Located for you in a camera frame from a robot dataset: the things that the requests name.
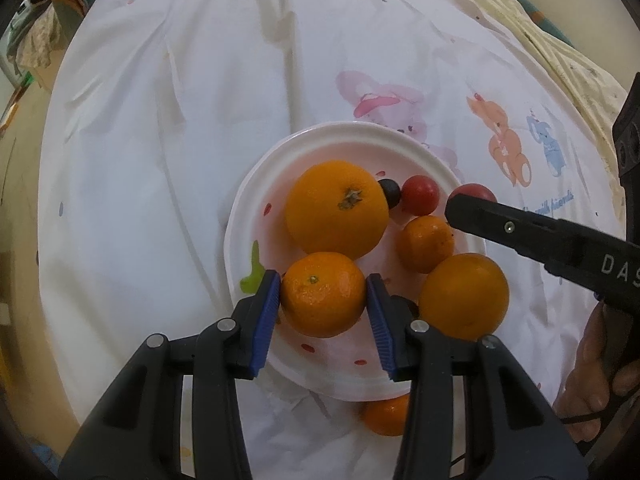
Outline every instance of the blue elephant print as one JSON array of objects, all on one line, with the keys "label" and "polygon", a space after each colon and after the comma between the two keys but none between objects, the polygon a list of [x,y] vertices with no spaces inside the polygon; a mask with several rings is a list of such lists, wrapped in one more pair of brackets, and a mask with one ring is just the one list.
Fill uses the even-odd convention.
[{"label": "blue elephant print", "polygon": [[562,168],[566,167],[560,144],[555,140],[549,130],[551,126],[548,123],[539,121],[533,112],[530,116],[527,116],[527,124],[529,125],[529,131],[535,141],[542,144],[545,149],[546,163],[549,165],[551,174],[553,176],[560,176]]}]

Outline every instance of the red cherry tomato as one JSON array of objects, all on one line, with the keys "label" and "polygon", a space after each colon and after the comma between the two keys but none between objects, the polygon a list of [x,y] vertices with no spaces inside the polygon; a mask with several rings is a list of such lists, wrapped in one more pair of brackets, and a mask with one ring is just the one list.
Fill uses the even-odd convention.
[{"label": "red cherry tomato", "polygon": [[485,200],[490,200],[491,202],[498,202],[498,199],[491,192],[491,190],[482,184],[463,184],[462,186],[457,187],[453,190],[453,192],[449,195],[449,198],[456,196],[459,193],[463,193],[469,196],[475,196],[476,198],[484,198]]},{"label": "red cherry tomato", "polygon": [[430,215],[440,202],[440,187],[432,178],[414,175],[402,186],[402,209],[415,216]]}]

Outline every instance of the paper plate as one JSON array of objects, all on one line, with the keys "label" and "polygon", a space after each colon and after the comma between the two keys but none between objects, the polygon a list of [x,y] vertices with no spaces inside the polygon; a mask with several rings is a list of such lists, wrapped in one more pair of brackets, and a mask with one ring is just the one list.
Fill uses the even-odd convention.
[{"label": "paper plate", "polygon": [[[231,209],[224,257],[234,304],[252,289],[251,279],[241,286],[241,280],[251,275],[252,265],[283,274],[305,256],[286,231],[285,200],[305,170],[334,159],[347,160],[377,178],[392,178],[400,184],[414,174],[428,174],[442,192],[434,213],[438,216],[443,215],[446,197],[460,185],[449,168],[423,145],[376,124],[325,123],[287,137],[249,172]],[[399,207],[393,209],[379,245],[356,262],[365,276],[380,273],[391,294],[415,301],[424,276],[403,270],[394,250],[394,238],[410,218]],[[480,238],[456,232],[455,241],[457,253],[484,254]],[[366,312],[350,330],[329,339],[303,336],[280,316],[268,362],[291,381],[340,400],[389,399],[410,389],[409,383],[393,383],[382,370]]]}]

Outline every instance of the white bedsheet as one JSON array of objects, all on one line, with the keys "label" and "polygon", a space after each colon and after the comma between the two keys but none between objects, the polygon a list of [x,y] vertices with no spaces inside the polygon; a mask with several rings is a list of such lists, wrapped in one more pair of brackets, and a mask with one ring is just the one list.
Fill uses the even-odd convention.
[{"label": "white bedsheet", "polygon": [[[260,156],[354,118],[417,137],[501,202],[622,234],[593,134],[471,0],[97,0],[58,74],[38,205],[42,303],[80,421],[148,334],[231,311],[222,240]],[[511,288],[497,335],[552,401],[593,296],[488,254]],[[355,406],[269,367],[238,387],[256,479],[391,476],[399,439]]]}]

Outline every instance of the orange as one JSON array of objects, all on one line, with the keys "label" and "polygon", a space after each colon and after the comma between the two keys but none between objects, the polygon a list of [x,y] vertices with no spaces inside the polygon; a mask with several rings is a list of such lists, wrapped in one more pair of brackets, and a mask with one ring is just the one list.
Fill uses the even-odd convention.
[{"label": "orange", "polygon": [[344,160],[330,160],[296,181],[287,196],[285,220],[305,253],[330,251],[356,260],[382,238],[389,209],[371,174]]},{"label": "orange", "polygon": [[456,254],[424,280],[420,317],[443,334],[476,341],[500,325],[509,285],[498,265],[482,254]]},{"label": "orange", "polygon": [[343,254],[314,253],[296,261],[282,279],[280,303],[289,324],[311,337],[333,337],[364,311],[361,270]]},{"label": "orange", "polygon": [[367,402],[362,410],[362,421],[374,433],[400,436],[409,411],[409,394],[389,400]]},{"label": "orange", "polygon": [[396,238],[396,251],[406,270],[427,274],[453,254],[453,231],[437,216],[414,218]]}]

